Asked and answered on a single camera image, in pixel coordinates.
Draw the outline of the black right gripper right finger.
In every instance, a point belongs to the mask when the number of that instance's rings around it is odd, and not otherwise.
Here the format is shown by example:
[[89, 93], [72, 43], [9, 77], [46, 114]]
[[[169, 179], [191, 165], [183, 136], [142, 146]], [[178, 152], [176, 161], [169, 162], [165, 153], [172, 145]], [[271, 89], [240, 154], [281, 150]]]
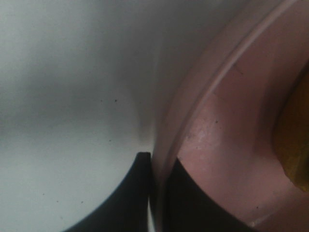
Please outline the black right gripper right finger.
[[177, 159], [166, 187], [166, 231], [253, 232], [213, 201]]

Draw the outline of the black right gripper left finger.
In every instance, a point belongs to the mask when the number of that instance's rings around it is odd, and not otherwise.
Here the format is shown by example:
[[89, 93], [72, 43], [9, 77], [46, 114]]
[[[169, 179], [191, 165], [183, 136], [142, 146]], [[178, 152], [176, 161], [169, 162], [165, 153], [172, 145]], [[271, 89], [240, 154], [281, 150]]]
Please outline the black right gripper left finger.
[[117, 189], [68, 232], [147, 232], [151, 154], [139, 152]]

